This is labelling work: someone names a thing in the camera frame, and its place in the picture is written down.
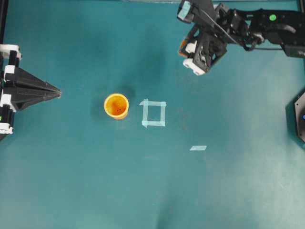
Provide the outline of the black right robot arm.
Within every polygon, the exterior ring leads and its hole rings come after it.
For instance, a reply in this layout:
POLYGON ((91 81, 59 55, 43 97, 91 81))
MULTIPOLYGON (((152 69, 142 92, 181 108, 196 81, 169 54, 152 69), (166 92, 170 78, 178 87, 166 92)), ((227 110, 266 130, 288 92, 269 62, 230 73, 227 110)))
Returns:
POLYGON ((226 54, 228 44, 250 52, 265 41, 279 45, 286 56, 305 56, 305 14, 293 10, 230 9, 210 0, 181 1, 177 19, 193 27, 182 41, 183 65, 203 75, 226 54))

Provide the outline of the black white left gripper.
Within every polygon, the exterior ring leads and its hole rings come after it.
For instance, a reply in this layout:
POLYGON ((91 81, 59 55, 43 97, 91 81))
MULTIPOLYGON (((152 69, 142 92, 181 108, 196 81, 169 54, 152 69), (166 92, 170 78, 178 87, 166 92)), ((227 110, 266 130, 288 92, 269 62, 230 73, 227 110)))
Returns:
POLYGON ((61 97, 61 90, 19 68, 22 54, 18 45, 0 45, 0 140, 13 134, 14 116, 17 111, 54 98, 61 97), (18 86, 9 87, 13 82, 18 86))

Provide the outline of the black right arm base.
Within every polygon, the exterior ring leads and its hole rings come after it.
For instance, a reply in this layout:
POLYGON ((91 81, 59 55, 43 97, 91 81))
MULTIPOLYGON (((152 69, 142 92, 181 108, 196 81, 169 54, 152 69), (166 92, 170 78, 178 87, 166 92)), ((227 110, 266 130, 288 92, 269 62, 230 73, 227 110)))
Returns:
POLYGON ((285 107, 289 137, 305 147, 305 89, 299 91, 285 107))

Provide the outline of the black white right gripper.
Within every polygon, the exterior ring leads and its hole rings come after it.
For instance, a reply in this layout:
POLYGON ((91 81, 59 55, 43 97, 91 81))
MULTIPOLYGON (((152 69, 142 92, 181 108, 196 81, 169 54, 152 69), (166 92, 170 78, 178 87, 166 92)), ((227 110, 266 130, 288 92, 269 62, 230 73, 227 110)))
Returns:
POLYGON ((224 4, 210 0, 181 1, 177 19, 193 27, 186 35, 188 57, 183 65, 195 75, 207 73, 227 52, 228 44, 248 49, 249 26, 245 17, 224 4))

